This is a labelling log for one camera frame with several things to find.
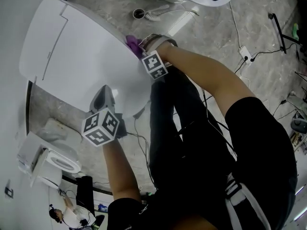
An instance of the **concrete floor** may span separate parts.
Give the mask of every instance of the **concrete floor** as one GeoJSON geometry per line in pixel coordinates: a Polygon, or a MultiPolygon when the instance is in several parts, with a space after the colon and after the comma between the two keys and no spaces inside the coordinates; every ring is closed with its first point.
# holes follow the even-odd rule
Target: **concrete floor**
{"type": "MultiPolygon", "coordinates": [[[[189,12],[173,12],[164,15],[160,22],[150,22],[146,19],[134,20],[131,12],[136,8],[151,9],[167,2],[163,0],[69,0],[83,5],[113,24],[125,35],[131,34],[144,38],[151,33],[166,34],[173,37],[184,49],[210,56],[224,63],[232,71],[241,65],[242,59],[238,54],[238,38],[229,4],[218,8],[202,7],[192,2],[172,4],[172,9],[194,9],[200,16],[189,12]]],[[[279,39],[274,25],[268,19],[268,13],[277,15],[285,34],[291,35],[294,22],[298,21],[296,0],[232,0],[235,18],[240,33],[241,44],[246,46],[251,55],[260,51],[274,51],[280,48],[279,39]]],[[[282,52],[259,55],[250,67],[244,67],[239,76],[273,113],[281,100],[285,99],[291,90],[303,97],[302,81],[294,71],[306,72],[306,66],[295,58],[295,46],[282,52]]],[[[150,142],[149,107],[137,120],[138,132],[150,142]]],[[[208,107],[218,121],[224,119],[213,98],[208,100],[208,107]]],[[[282,117],[292,111],[293,107],[286,103],[279,107],[275,117],[282,117]]],[[[36,132],[43,127],[48,117],[56,118],[69,127],[81,131],[81,122],[88,114],[64,103],[38,87],[32,91],[30,109],[30,130],[36,132]]],[[[291,115],[279,120],[288,133],[291,132],[291,115]]],[[[178,128],[180,122],[177,115],[174,120],[178,128]]],[[[134,119],[125,120],[127,130],[135,133],[134,119]]],[[[225,137],[230,140],[229,133],[223,130],[225,137]]],[[[143,192],[153,192],[146,162],[137,139],[127,136],[121,141],[123,149],[135,172],[140,189],[143,192]]],[[[82,171],[94,178],[95,182],[107,183],[106,164],[101,148],[94,148],[87,141],[76,148],[82,171]]],[[[95,184],[96,187],[108,189],[108,184],[95,184]]]]}

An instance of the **purple object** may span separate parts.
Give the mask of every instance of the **purple object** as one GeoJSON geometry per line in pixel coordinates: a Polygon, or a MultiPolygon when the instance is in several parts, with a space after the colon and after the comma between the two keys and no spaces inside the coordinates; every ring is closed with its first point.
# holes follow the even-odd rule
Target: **purple object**
{"type": "Polygon", "coordinates": [[[126,36],[126,40],[127,40],[127,45],[129,46],[129,48],[131,48],[131,50],[137,56],[137,58],[139,59],[143,58],[143,54],[142,54],[143,51],[139,46],[139,43],[141,42],[141,40],[137,39],[135,36],[132,36],[132,35],[126,36]]]}

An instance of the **black stand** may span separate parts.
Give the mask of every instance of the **black stand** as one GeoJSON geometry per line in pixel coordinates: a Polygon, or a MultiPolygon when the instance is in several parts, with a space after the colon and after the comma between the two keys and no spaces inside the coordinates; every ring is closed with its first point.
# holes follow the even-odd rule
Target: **black stand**
{"type": "Polygon", "coordinates": [[[295,39],[293,39],[293,38],[291,38],[291,37],[289,37],[289,36],[286,36],[286,35],[284,35],[284,34],[282,33],[282,30],[281,30],[280,25],[279,25],[279,23],[278,23],[278,19],[277,19],[277,17],[276,17],[276,14],[274,14],[274,13],[269,13],[269,18],[270,18],[271,20],[274,19],[275,22],[276,22],[277,29],[278,29],[278,32],[279,32],[279,36],[280,36],[280,38],[281,38],[281,40],[282,40],[282,46],[280,47],[280,49],[281,49],[285,54],[287,53],[287,49],[286,49],[286,45],[284,44],[284,38],[285,38],[285,39],[288,39],[288,40],[290,40],[290,41],[292,41],[292,42],[294,42],[294,43],[296,43],[296,44],[298,44],[298,45],[301,45],[301,46],[303,47],[303,45],[302,45],[300,42],[298,42],[297,40],[295,40],[295,39]]]}

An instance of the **power strip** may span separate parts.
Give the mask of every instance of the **power strip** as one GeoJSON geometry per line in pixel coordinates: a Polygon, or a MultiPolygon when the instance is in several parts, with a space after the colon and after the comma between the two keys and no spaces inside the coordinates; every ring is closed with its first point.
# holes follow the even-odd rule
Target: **power strip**
{"type": "Polygon", "coordinates": [[[240,48],[239,54],[242,56],[242,58],[243,58],[244,60],[245,60],[245,56],[248,57],[248,60],[245,61],[245,63],[246,63],[248,66],[250,66],[251,63],[252,63],[252,62],[250,61],[250,60],[251,60],[251,55],[250,55],[248,49],[246,48],[246,46],[240,48]]]}

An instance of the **green object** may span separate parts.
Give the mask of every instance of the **green object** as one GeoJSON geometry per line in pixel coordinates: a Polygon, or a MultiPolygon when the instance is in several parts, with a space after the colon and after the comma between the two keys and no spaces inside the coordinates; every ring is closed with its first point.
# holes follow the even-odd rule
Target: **green object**
{"type": "Polygon", "coordinates": [[[297,35],[297,31],[298,31],[298,24],[295,23],[294,26],[293,26],[292,35],[293,35],[294,39],[298,41],[299,37],[297,35]]]}

